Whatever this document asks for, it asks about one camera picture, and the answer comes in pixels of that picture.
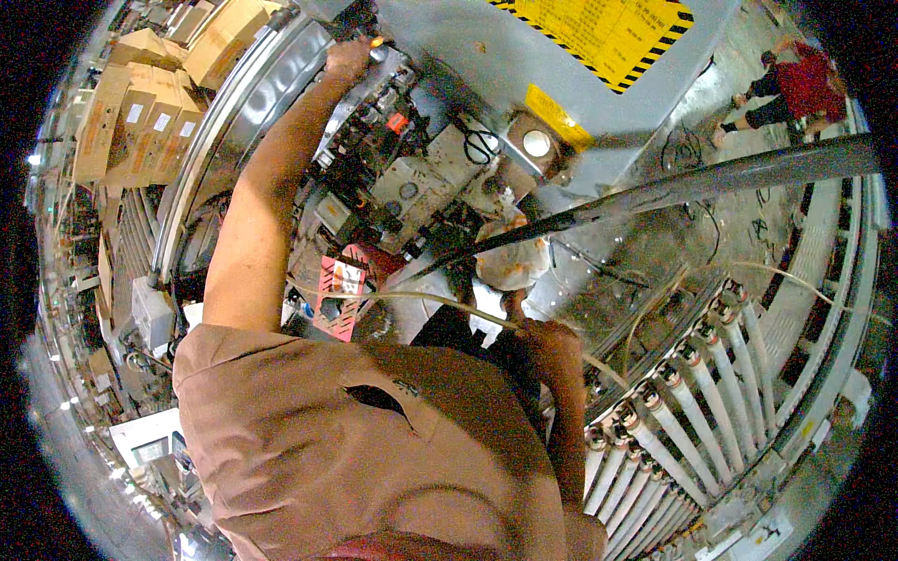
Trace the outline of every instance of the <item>yellow sticker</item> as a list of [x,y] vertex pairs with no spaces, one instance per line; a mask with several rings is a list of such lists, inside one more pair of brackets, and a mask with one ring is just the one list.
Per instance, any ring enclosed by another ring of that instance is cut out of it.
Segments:
[[565,49],[624,93],[692,26],[671,0],[488,0]]
[[561,135],[565,142],[573,146],[574,150],[583,152],[595,145],[595,138],[580,127],[563,107],[549,97],[548,93],[535,84],[532,83],[527,87],[527,98],[524,102],[537,117],[546,121],[546,124]]

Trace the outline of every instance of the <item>black shorts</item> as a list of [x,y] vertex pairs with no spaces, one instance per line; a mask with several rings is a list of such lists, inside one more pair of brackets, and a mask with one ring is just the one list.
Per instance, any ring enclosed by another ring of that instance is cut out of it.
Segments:
[[745,120],[751,128],[761,128],[764,125],[773,125],[774,123],[785,123],[792,119],[792,114],[788,111],[786,98],[777,96],[773,101],[761,105],[756,110],[745,112]]

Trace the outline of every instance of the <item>electrical box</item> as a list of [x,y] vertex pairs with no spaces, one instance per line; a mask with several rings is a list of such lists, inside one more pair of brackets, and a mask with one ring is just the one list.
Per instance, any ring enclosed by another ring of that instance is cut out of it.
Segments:
[[131,284],[131,315],[149,348],[165,345],[172,338],[174,309],[169,296],[150,288],[145,276]]

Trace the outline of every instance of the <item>leg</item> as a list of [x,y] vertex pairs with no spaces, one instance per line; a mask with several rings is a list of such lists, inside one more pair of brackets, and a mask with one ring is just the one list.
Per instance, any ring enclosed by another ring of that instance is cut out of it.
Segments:
[[786,99],[780,95],[773,101],[761,105],[756,110],[746,111],[744,117],[740,117],[732,123],[721,123],[720,127],[715,129],[711,142],[714,146],[719,148],[724,142],[726,133],[733,133],[737,130],[748,130],[749,128],[757,129],[764,125],[783,123],[790,117],[791,114],[788,112]]

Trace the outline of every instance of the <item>round metal cap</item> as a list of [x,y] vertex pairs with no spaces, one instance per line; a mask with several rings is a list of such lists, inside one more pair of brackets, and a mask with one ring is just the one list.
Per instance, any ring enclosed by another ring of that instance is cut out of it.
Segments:
[[552,148],[549,135],[541,130],[532,130],[524,135],[524,151],[534,158],[542,158]]

